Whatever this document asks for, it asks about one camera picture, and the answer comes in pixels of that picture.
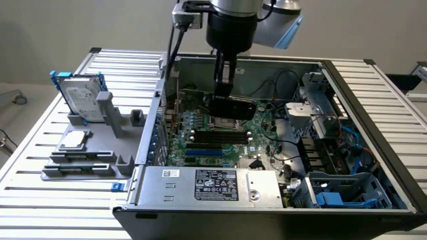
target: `aluminum extrusion table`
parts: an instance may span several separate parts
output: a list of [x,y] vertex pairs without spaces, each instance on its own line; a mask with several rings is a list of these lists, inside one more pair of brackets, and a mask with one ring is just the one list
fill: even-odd
[[[87,55],[76,74],[103,72],[123,114],[149,113],[162,54],[103,49]],[[427,193],[427,119],[377,65],[330,59],[395,153]],[[111,207],[127,193],[111,192],[118,180],[42,181],[40,173],[68,125],[59,94],[0,170],[0,239],[131,239]],[[390,232],[378,240],[423,240],[427,224]]]

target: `warning label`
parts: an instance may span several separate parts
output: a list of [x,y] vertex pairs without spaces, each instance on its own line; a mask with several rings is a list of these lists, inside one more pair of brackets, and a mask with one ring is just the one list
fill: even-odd
[[194,198],[199,201],[239,201],[237,171],[197,170]]

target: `black chassis edge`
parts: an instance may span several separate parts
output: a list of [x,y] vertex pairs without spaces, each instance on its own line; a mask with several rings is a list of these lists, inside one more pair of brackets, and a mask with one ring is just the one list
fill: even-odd
[[426,223],[413,213],[113,209],[133,239],[370,240]]
[[[213,58],[209,54],[179,54],[181,57],[201,57]],[[390,146],[379,128],[377,127],[373,119],[369,116],[354,92],[351,91],[338,69],[333,62],[325,59],[303,59],[303,58],[282,58],[282,57],[261,57],[261,56],[239,56],[242,60],[274,60],[274,61],[294,61],[294,62],[321,62],[326,71],[329,72],[331,79],[342,93],[343,100],[349,103],[350,110],[353,111],[357,120],[359,121],[362,128],[371,140],[379,155],[386,162],[386,165],[403,189],[409,200],[413,203],[415,209],[427,215],[427,196],[419,187],[415,179],[413,178],[406,166],[403,165],[393,147]]]

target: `blue pcie slot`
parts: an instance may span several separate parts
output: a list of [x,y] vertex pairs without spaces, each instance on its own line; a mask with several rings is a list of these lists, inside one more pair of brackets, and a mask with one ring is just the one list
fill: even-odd
[[222,150],[187,150],[186,155],[189,156],[223,156]]

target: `red cable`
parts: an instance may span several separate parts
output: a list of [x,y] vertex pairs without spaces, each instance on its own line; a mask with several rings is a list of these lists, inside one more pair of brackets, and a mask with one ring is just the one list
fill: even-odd
[[366,148],[366,147],[363,148],[363,150],[365,150],[365,151],[367,151],[367,152],[369,152],[369,154],[371,155],[371,157],[374,158],[373,151],[371,151],[369,148]]

